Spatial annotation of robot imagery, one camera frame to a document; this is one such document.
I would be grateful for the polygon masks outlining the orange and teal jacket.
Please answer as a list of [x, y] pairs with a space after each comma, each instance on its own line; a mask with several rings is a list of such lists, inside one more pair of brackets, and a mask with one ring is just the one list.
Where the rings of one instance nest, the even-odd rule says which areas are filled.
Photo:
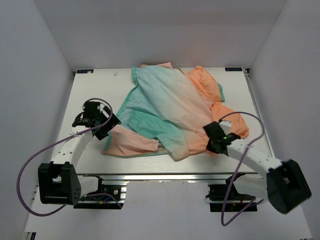
[[221, 86], [202, 66], [188, 72], [162, 65], [133, 67], [134, 88], [110, 131], [103, 153], [119, 158], [170, 155], [175, 161], [206, 152], [204, 127], [225, 119], [241, 138], [249, 128], [223, 103]]

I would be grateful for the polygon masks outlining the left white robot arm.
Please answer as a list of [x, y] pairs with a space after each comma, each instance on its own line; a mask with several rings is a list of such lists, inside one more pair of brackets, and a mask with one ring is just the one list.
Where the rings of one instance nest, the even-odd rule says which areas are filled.
[[43, 204], [78, 204], [87, 195], [99, 200], [105, 196], [106, 187], [98, 176], [78, 176], [76, 166], [89, 142], [107, 138], [109, 132], [121, 124], [109, 103], [101, 98], [90, 98], [75, 117], [70, 135], [48, 163], [38, 167], [40, 200]]

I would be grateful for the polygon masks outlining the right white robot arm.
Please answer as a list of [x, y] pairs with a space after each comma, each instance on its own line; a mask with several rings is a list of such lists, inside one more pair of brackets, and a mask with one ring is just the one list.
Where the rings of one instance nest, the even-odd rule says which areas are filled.
[[299, 164], [267, 156], [249, 146], [241, 137], [230, 132], [231, 123], [212, 122], [204, 126], [208, 136], [207, 150], [238, 160], [260, 177], [252, 177], [235, 170], [226, 182], [225, 197], [233, 200], [242, 195], [267, 200], [280, 213], [287, 214], [312, 196]]

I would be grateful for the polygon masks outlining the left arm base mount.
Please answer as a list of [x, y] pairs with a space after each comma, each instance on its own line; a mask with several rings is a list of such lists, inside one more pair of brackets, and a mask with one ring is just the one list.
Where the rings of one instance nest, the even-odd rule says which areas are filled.
[[93, 186], [91, 183], [81, 183], [81, 189], [85, 190], [85, 194], [81, 194], [81, 198], [73, 208], [120, 210], [126, 199], [128, 182], [110, 180], [101, 176], [97, 179], [97, 186]]

